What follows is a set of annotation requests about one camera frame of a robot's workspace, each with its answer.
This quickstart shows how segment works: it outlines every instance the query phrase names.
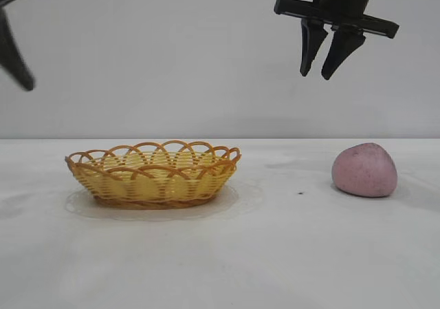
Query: white tabletop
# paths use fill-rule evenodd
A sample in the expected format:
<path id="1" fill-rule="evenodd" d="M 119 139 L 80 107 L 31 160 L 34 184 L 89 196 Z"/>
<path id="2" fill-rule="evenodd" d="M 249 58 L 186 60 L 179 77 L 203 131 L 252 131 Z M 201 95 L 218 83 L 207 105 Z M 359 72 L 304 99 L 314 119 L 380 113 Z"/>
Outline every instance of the white tabletop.
<path id="1" fill-rule="evenodd" d="M 331 186 L 365 140 L 213 140 L 237 173 L 173 211 L 97 207 L 63 160 L 139 141 L 0 141 L 0 308 L 440 308 L 440 140 L 375 140 L 384 200 Z"/>

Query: pink stress ball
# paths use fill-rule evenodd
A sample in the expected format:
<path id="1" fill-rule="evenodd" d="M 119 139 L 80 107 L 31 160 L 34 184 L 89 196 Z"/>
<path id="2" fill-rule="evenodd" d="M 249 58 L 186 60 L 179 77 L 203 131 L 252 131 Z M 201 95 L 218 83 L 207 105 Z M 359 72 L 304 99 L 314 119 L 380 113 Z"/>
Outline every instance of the pink stress ball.
<path id="1" fill-rule="evenodd" d="M 339 190 L 362 197 L 386 197 L 397 187 L 393 159 L 372 142 L 343 151 L 333 163 L 331 175 Z"/>

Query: white wall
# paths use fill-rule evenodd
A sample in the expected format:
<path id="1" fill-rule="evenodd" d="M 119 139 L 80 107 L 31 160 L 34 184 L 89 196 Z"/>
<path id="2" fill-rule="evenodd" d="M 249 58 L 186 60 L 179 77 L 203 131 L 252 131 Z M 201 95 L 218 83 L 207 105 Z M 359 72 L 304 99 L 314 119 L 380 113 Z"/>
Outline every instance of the white wall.
<path id="1" fill-rule="evenodd" d="M 275 0 L 18 0 L 38 87 L 0 73 L 1 138 L 440 137 L 440 0 L 371 0 L 400 24 L 331 81 L 303 78 Z"/>

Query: basket weave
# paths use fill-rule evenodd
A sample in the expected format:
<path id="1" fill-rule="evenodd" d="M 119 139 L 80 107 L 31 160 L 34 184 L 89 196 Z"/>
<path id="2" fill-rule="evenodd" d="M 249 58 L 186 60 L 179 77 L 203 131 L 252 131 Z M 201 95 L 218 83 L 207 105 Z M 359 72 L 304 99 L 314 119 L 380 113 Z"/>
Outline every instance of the basket weave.
<path id="1" fill-rule="evenodd" d="M 181 148 L 167 151 L 168 145 Z M 164 144 L 142 142 L 110 150 L 78 152 L 67 156 L 65 161 L 77 181 L 101 205 L 120 209 L 176 209 L 214 199 L 236 171 L 240 157 L 236 147 L 171 140 Z"/>

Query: orange basket rim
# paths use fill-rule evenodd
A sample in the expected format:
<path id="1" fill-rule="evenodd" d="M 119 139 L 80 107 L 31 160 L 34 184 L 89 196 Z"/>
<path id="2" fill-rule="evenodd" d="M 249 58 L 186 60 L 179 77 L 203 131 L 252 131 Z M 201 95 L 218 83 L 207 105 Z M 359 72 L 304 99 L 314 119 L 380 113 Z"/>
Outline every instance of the orange basket rim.
<path id="1" fill-rule="evenodd" d="M 167 151 L 166 146 L 169 144 L 180 144 L 182 145 L 182 148 L 179 151 Z M 154 151 L 142 151 L 140 148 L 145 146 L 153 146 L 156 147 Z M 207 148 L 206 151 L 195 151 L 193 149 L 194 146 L 205 146 Z M 127 149 L 127 152 L 123 155 L 117 155 L 114 154 L 114 151 L 117 151 L 119 149 Z M 155 164 L 154 162 L 150 164 L 145 164 L 140 167 L 126 167 L 126 166 L 119 166 L 109 169 L 103 169 L 105 158 L 106 157 L 112 157 L 112 158 L 123 158 L 124 156 L 130 154 L 130 153 L 139 153 L 144 154 L 146 152 L 149 153 L 155 153 L 157 151 L 162 151 L 164 153 L 181 153 L 185 150 L 189 150 L 190 153 L 196 154 L 196 153 L 212 153 L 215 155 L 216 151 L 224 151 L 225 153 L 220 156 L 222 160 L 216 161 L 212 164 L 204 164 L 204 165 L 198 165 L 194 164 L 189 167 L 174 167 L 174 166 L 164 166 L 163 164 Z M 102 157 L 94 158 L 91 156 L 92 153 L 103 153 Z M 78 162 L 75 162 L 72 158 L 74 156 L 79 156 L 80 159 Z M 113 178 L 114 180 L 120 180 L 120 178 L 116 175 L 112 175 L 113 172 L 116 171 L 130 171 L 133 173 L 133 177 L 135 178 L 137 174 L 145 174 L 145 171 L 148 169 L 163 169 L 166 171 L 169 171 L 173 174 L 181 175 L 182 177 L 185 177 L 185 174 L 182 171 L 185 170 L 195 170 L 195 169 L 204 169 L 203 171 L 207 172 L 213 168 L 219 167 L 219 166 L 229 166 L 233 167 L 235 164 L 241 159 L 241 152 L 238 147 L 228 148 L 226 146 L 215 146 L 213 147 L 208 142 L 204 141 L 194 141 L 194 142 L 184 142 L 181 140 L 169 140 L 163 144 L 159 144 L 156 142 L 141 142 L 136 145 L 118 145 L 111 149 L 91 149 L 88 151 L 79 151 L 76 153 L 72 153 L 69 156 L 65 157 L 65 161 L 71 171 L 74 171 L 74 169 L 88 169 L 90 171 L 94 171 L 96 173 L 102 173 L 106 176 L 109 176 Z"/>

